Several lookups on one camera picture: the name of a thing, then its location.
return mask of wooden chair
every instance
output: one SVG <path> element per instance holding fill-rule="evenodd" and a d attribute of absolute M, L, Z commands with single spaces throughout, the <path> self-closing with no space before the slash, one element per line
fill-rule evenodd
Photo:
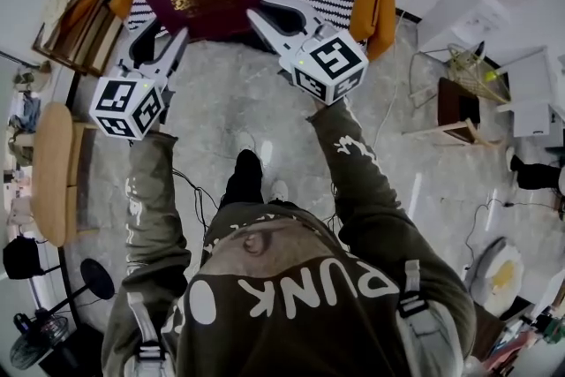
<path fill-rule="evenodd" d="M 478 97 L 452 80 L 441 78 L 438 84 L 438 126 L 423 131 L 403 132 L 412 137 L 431 132 L 445 132 L 465 145 L 499 147 L 504 140 L 489 141 L 478 131 Z"/>

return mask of round wooden table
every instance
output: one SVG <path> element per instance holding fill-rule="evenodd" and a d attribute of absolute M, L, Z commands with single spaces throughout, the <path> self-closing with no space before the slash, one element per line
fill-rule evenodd
<path fill-rule="evenodd" d="M 41 114 L 34 137 L 32 212 L 41 234 L 63 246 L 77 233 L 77 172 L 85 129 L 94 124 L 73 123 L 71 112 L 59 102 Z"/>

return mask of backpack strap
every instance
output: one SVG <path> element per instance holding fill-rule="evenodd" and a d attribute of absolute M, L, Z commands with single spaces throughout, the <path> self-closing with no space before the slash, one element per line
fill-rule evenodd
<path fill-rule="evenodd" d="M 449 310 L 422 297 L 418 260 L 406 261 L 404 269 L 406 286 L 398 304 L 396 324 L 411 376 L 461 376 L 463 356 Z"/>
<path fill-rule="evenodd" d="M 143 294 L 128 292 L 127 302 L 141 331 L 142 343 L 125 364 L 125 377 L 175 377 L 170 354 L 166 353 L 155 331 Z"/>
<path fill-rule="evenodd" d="M 406 272 L 406 286 L 400 297 L 398 312 L 406 319 L 429 309 L 430 305 L 420 294 L 420 261 L 407 260 L 404 264 L 404 271 Z"/>

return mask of white cube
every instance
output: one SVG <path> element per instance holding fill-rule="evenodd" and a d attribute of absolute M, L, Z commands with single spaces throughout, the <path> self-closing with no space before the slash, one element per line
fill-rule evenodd
<path fill-rule="evenodd" d="M 293 84 L 331 105 L 361 85 L 369 60 L 350 33 L 342 30 L 299 52 L 290 64 Z"/>
<path fill-rule="evenodd" d="M 141 140 L 164 107 L 154 80 L 101 77 L 89 113 L 107 136 Z"/>

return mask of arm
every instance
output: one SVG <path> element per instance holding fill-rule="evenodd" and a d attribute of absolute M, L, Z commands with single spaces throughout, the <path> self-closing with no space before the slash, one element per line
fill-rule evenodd
<path fill-rule="evenodd" d="M 359 258 L 377 266 L 403 289 L 404 263 L 420 261 L 424 298 L 445 305 L 453 317 L 463 355 L 471 353 L 475 310 L 463 283 L 426 242 L 400 208 L 396 192 L 380 173 L 361 126 L 344 101 L 309 119 L 337 189 L 335 210 L 343 222 L 340 239 Z"/>
<path fill-rule="evenodd" d="M 104 375 L 123 375 L 125 361 L 141 343 L 141 332 L 128 303 L 128 293 L 141 295 L 157 332 L 167 313 L 186 289 L 183 272 L 191 254 L 175 208 L 172 175 L 173 147 L 177 139 L 150 132 L 130 151 L 129 198 L 125 228 L 127 277 L 112 308 L 102 346 Z"/>

